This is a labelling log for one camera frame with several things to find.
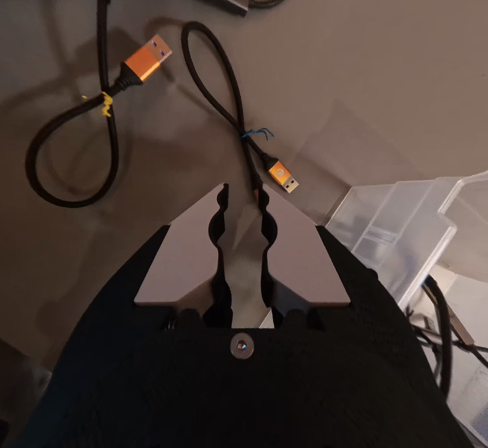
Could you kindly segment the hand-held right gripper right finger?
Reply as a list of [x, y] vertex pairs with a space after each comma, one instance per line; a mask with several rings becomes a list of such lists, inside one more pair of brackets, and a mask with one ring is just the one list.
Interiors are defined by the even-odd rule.
[[273, 327], [294, 310], [342, 308], [351, 299], [315, 223], [268, 185], [259, 189], [261, 295]]

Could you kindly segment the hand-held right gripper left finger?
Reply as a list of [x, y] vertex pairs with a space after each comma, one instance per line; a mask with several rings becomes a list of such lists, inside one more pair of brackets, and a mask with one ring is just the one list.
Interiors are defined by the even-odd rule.
[[232, 297], [219, 240], [225, 232], [229, 185], [221, 183], [175, 218], [135, 296], [138, 306], [162, 306], [164, 328], [176, 328], [184, 311], [210, 328], [230, 328]]

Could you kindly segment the orange USB cable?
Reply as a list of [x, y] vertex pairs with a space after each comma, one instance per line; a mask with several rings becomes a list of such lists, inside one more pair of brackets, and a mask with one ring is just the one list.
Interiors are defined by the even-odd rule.
[[[225, 109], [224, 106], [211, 94], [200, 78], [190, 52], [189, 40], [190, 34], [192, 33], [198, 33], [204, 36], [214, 48], [217, 59], [221, 63], [223, 74], [230, 86], [230, 93], [233, 97], [236, 111], [235, 116], [231, 115], [231, 113]], [[229, 122], [239, 137], [240, 145], [245, 157], [246, 167], [249, 173], [251, 188], [255, 197], [259, 199], [259, 192], [263, 187], [263, 181], [254, 164], [251, 156], [251, 150], [253, 150], [259, 157], [263, 168], [271, 176], [271, 178], [279, 186], [281, 186], [285, 192], [291, 193], [299, 185], [297, 180], [292, 176], [290, 171], [279, 158], [262, 150], [253, 140], [254, 136], [263, 135], [266, 141], [269, 141], [269, 138], [273, 138], [275, 136], [274, 133], [266, 127], [261, 127], [259, 129], [246, 128], [241, 91], [233, 67], [220, 41], [206, 25], [197, 21], [191, 21], [183, 25], [180, 42], [186, 67], [196, 87], [206, 101], [210, 103], [210, 105], [217, 111], [217, 113], [219, 113], [226, 121]]]

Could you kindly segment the clear plastic storage bin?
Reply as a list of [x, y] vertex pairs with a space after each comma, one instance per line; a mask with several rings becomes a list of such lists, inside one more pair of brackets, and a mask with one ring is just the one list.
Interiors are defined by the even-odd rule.
[[442, 339], [423, 290], [436, 280], [453, 342], [448, 405], [474, 445], [487, 447], [487, 171], [352, 187], [326, 228], [373, 269], [413, 325]]

